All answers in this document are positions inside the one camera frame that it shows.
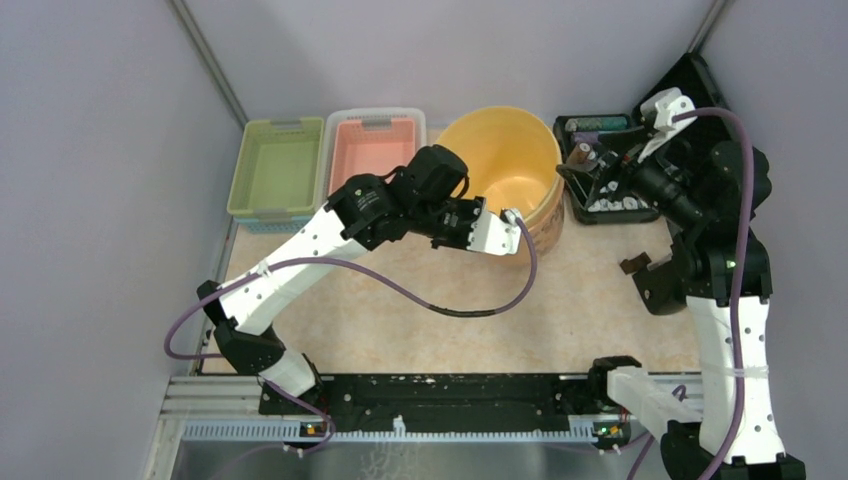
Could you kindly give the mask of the orange capybara bucket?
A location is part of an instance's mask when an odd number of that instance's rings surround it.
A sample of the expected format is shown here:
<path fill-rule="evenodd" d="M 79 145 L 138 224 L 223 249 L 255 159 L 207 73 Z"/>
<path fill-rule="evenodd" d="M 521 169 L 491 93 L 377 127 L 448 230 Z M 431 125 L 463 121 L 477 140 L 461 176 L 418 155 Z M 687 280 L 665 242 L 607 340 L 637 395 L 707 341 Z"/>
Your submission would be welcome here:
<path fill-rule="evenodd" d="M 564 180 L 550 185 L 524 177 L 496 182 L 484 192 L 494 213 L 517 208 L 530 232 L 538 258 L 550 252 L 559 241 L 564 224 Z"/>

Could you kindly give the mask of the yellow capybara bucket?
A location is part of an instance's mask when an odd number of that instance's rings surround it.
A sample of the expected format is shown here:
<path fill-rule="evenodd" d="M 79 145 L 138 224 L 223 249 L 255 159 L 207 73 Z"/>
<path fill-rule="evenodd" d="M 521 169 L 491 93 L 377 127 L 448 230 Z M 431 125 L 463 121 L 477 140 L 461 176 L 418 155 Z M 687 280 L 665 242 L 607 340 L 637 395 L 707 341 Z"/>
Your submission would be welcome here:
<path fill-rule="evenodd" d="M 436 139 L 468 168 L 464 199 L 484 197 L 489 210 L 515 208 L 536 220 L 559 190 L 561 160 L 550 128 L 534 114 L 509 106 L 484 107 L 446 127 Z"/>

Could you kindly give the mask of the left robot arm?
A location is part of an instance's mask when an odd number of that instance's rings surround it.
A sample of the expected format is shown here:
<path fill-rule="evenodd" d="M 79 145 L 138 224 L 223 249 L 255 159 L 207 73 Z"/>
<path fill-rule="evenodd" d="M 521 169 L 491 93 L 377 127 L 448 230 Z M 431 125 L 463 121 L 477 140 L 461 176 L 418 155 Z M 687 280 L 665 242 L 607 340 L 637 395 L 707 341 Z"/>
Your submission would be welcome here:
<path fill-rule="evenodd" d="M 262 263 L 228 285 L 208 280 L 198 287 L 220 355 L 237 373 L 283 388 L 283 401 L 295 412 L 314 410 L 318 374 L 279 339 L 275 317 L 332 268 L 409 233 L 429 238 L 435 248 L 471 249 L 488 212 L 484 198 L 453 194 L 469 184 L 467 165 L 441 145 L 419 149 L 387 174 L 350 177 Z"/>

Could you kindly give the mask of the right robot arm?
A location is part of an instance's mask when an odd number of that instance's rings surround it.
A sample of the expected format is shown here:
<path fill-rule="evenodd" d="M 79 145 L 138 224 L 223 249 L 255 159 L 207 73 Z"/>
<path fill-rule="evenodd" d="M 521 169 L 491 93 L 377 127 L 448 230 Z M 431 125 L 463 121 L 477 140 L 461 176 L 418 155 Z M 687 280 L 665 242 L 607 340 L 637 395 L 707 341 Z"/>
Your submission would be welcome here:
<path fill-rule="evenodd" d="M 647 310 L 689 311 L 695 322 L 703 405 L 694 410 L 640 368 L 609 359 L 586 385 L 600 412 L 633 412 L 658 443 L 673 479 L 802 479 L 771 406 L 765 333 L 773 292 L 770 259 L 750 223 L 770 195 L 769 165 L 738 137 L 709 151 L 682 151 L 672 165 L 658 134 L 601 132 L 590 157 L 562 174 L 583 173 L 610 195 L 645 201 L 676 227 L 665 260 L 624 260 Z"/>

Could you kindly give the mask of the brown cylinder in case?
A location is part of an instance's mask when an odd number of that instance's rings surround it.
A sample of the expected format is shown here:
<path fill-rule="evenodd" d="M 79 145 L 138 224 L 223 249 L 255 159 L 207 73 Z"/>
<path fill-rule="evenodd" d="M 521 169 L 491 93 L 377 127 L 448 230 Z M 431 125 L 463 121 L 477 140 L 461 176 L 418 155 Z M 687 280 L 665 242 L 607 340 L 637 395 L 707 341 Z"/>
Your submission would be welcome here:
<path fill-rule="evenodd" d="M 564 166 L 575 171 L 590 171 L 594 168 L 594 150 L 588 143 L 581 142 L 574 146 L 565 160 Z"/>

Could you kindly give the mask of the black open tool case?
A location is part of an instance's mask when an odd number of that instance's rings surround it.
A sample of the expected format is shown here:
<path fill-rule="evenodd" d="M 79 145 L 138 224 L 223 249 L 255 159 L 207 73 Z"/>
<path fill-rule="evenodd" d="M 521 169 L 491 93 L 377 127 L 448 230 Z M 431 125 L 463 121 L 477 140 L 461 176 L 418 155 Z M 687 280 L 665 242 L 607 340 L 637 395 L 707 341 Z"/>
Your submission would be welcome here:
<path fill-rule="evenodd" d="M 697 107 L 727 106 L 708 64 L 698 54 L 683 55 L 646 96 L 651 97 L 672 87 L 679 88 Z M 575 115 L 560 115 L 552 125 L 563 159 L 567 159 L 580 143 L 595 146 L 597 136 L 601 133 L 597 129 L 586 132 L 569 130 L 567 123 L 576 118 Z M 735 133 L 723 120 L 705 118 L 688 127 L 655 153 L 654 157 L 678 179 L 692 181 L 696 170 L 706 165 L 710 150 L 722 141 L 735 138 Z M 564 179 L 565 197 L 569 201 L 571 213 L 583 225 L 641 224 L 660 218 L 659 212 L 641 199 L 627 196 L 620 202 L 613 202 L 610 193 L 603 189 L 599 191 L 597 200 L 589 203 L 594 183 L 589 173 L 567 171 Z"/>

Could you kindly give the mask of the pink plastic basket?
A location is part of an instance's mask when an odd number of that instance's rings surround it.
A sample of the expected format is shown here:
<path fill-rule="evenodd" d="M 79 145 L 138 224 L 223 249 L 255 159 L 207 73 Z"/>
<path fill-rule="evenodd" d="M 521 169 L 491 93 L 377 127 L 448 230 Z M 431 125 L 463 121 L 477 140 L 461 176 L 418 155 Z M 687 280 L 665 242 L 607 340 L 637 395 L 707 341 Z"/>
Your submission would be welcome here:
<path fill-rule="evenodd" d="M 427 140 L 424 113 L 411 107 L 340 110 L 326 120 L 317 205 L 350 177 L 406 165 Z"/>

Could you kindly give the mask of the green plastic basket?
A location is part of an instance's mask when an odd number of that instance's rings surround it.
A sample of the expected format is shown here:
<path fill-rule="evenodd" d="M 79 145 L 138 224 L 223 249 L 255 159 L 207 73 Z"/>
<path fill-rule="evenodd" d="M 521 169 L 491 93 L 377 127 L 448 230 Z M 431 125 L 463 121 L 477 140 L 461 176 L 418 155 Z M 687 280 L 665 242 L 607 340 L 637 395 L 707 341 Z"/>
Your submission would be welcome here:
<path fill-rule="evenodd" d="M 253 120 L 246 124 L 227 212 L 245 223 L 290 223 L 318 202 L 324 120 Z"/>

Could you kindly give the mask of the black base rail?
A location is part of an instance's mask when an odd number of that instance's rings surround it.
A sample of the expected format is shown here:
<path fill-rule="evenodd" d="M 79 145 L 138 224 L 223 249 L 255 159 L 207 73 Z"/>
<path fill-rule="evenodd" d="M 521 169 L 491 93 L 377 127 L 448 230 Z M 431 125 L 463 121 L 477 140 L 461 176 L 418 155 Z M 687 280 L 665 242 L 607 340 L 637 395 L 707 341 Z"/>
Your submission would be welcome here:
<path fill-rule="evenodd" d="M 177 378 L 160 412 L 186 441 L 269 443 L 304 456 L 333 444 L 531 443 L 607 454 L 637 441 L 637 413 L 610 404 L 595 372 L 336 374 L 287 400 L 247 376 Z"/>

